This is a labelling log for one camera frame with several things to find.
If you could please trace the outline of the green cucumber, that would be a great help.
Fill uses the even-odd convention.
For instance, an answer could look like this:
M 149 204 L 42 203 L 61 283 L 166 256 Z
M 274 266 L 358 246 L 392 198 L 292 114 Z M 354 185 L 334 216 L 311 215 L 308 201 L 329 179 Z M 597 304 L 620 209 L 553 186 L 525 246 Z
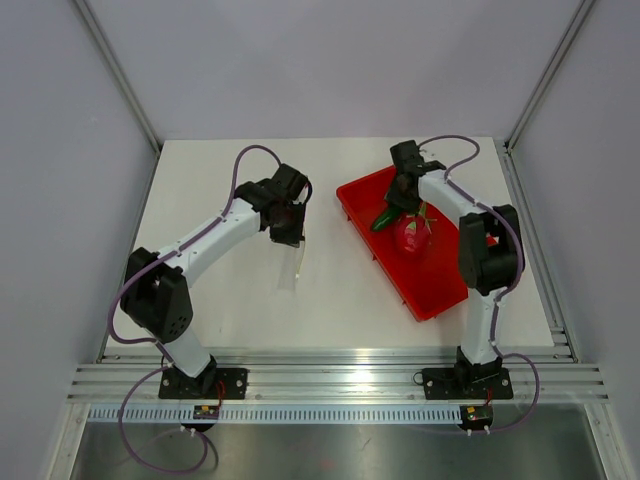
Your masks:
M 396 206 L 388 206 L 374 219 L 370 226 L 370 230 L 372 232 L 380 232 L 388 228 L 402 213 L 402 209 Z

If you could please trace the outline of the clear zip top bag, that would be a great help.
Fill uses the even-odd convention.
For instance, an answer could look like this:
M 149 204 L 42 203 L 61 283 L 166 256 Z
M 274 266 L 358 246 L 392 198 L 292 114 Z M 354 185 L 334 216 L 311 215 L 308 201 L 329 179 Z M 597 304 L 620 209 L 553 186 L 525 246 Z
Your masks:
M 300 278 L 300 272 L 305 255 L 306 243 L 301 241 L 297 247 L 284 246 L 282 248 L 280 273 L 277 289 L 294 292 Z

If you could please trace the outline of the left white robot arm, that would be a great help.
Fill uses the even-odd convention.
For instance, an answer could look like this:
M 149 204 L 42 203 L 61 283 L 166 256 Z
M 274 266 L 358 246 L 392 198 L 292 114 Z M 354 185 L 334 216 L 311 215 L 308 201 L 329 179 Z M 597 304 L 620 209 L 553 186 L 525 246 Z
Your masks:
M 120 309 L 151 339 L 172 365 L 171 374 L 195 398 L 215 388 L 217 362 L 201 345 L 191 322 L 190 289 L 228 251 L 260 232 L 276 244 L 304 242 L 306 206 L 312 195 L 307 176 L 280 164 L 270 178 L 232 183 L 217 217 L 160 251 L 145 248 L 129 257 Z

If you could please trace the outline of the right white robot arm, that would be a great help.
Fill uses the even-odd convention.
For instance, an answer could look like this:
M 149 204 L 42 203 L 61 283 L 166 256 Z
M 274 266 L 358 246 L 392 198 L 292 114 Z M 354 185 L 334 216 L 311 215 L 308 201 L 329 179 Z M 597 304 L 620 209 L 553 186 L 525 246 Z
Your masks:
M 426 161 L 420 148 L 439 140 L 460 140 L 473 151 L 446 167 Z M 479 143 L 462 135 L 440 135 L 390 148 L 396 173 L 385 195 L 390 207 L 414 214 L 422 203 L 458 224 L 458 270 L 468 288 L 465 330 L 451 367 L 420 372 L 428 400 L 511 399 L 513 391 L 497 344 L 503 299 L 518 285 L 525 267 L 519 217 L 509 205 L 490 207 L 457 185 L 454 169 L 475 159 Z

